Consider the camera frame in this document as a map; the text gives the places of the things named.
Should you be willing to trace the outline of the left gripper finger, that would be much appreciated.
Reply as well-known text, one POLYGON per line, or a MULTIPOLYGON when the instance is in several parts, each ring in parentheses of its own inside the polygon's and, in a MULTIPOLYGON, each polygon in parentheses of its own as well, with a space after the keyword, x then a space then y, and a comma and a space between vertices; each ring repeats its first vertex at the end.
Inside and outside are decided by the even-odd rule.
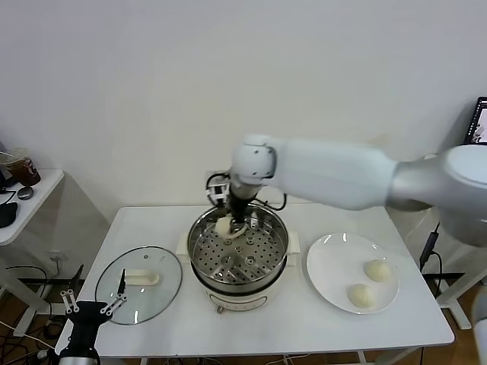
POLYGON ((118 288, 109 302, 100 310, 100 313, 105 316, 112 316, 126 301, 126 270, 123 269, 120 275, 118 288))
POLYGON ((79 307, 75 299, 75 291, 79 286, 81 274, 83 272, 84 265, 80 265, 75 275, 70 279, 68 283, 68 289, 62 290, 60 296, 65 307, 66 314, 78 313, 79 307))

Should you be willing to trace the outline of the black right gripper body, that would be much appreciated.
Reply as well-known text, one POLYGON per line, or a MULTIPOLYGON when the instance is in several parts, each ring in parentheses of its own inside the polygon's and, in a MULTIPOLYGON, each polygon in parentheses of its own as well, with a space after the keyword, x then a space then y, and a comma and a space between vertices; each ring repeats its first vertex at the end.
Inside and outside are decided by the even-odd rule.
POLYGON ((245 212, 247 206, 253 201, 253 197, 241 198, 233 192, 228 196, 228 209, 231 213, 233 222, 236 224, 243 224, 245 222, 245 212))

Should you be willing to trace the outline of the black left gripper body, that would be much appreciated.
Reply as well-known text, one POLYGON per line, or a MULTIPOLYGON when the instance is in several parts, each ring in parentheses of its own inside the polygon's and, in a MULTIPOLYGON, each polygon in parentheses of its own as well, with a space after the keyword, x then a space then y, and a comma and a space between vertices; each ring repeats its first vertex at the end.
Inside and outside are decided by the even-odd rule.
POLYGON ((72 353, 83 353, 94 349, 99 328, 107 322, 110 317, 107 311, 106 302, 101 301, 78 301, 76 306, 71 305, 67 318, 72 322, 73 328, 68 340, 67 350, 72 353))

